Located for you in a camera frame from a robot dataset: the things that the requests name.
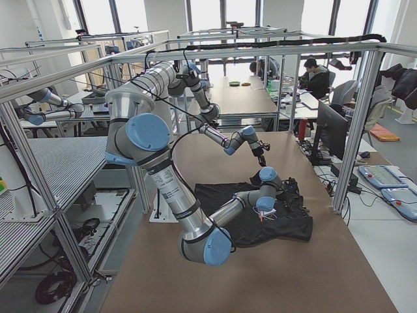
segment white mounting plate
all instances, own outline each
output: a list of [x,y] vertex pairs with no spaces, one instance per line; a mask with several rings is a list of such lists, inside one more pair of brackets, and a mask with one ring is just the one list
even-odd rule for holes
[[11,211],[1,221],[3,223],[37,223],[44,215],[45,211],[39,212],[35,218],[32,216],[16,216],[14,211]]
[[156,217],[156,211],[158,208],[158,195],[154,199],[154,209],[151,212],[151,217],[149,218],[150,223],[177,223],[178,220],[174,217],[171,209],[168,206],[168,203],[165,201],[163,196],[160,196],[159,203],[159,218]]

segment computer mouse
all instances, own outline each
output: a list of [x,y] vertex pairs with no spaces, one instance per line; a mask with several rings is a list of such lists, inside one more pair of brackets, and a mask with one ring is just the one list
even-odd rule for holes
[[364,151],[359,153],[361,158],[369,158],[371,156],[371,153],[369,151]]

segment black monitor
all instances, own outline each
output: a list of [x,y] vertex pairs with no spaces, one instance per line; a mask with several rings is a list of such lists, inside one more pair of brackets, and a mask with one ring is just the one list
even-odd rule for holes
[[323,158],[319,150],[320,139],[329,149],[330,155],[342,160],[345,153],[347,130],[347,120],[330,106],[320,101],[317,113],[317,130],[310,156],[311,163],[313,165],[329,165],[332,163],[329,158]]

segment window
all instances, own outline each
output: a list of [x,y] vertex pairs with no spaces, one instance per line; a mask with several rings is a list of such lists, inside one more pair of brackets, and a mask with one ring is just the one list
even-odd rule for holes
[[220,1],[190,0],[193,30],[220,28]]
[[370,1],[341,0],[334,35],[338,37],[362,35]]
[[120,28],[123,33],[148,31],[143,0],[115,0]]
[[310,34],[328,35],[334,0],[304,0],[301,30]]
[[108,0],[82,0],[81,5],[90,35],[115,32]]
[[226,21],[255,26],[256,0],[226,0]]

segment blue control panel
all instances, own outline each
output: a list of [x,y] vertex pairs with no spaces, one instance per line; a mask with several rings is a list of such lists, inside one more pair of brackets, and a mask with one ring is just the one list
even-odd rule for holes
[[407,188],[396,174],[385,165],[359,166],[359,173],[375,188]]
[[381,190],[382,195],[399,214],[411,222],[417,222],[417,193],[408,188],[387,188]]

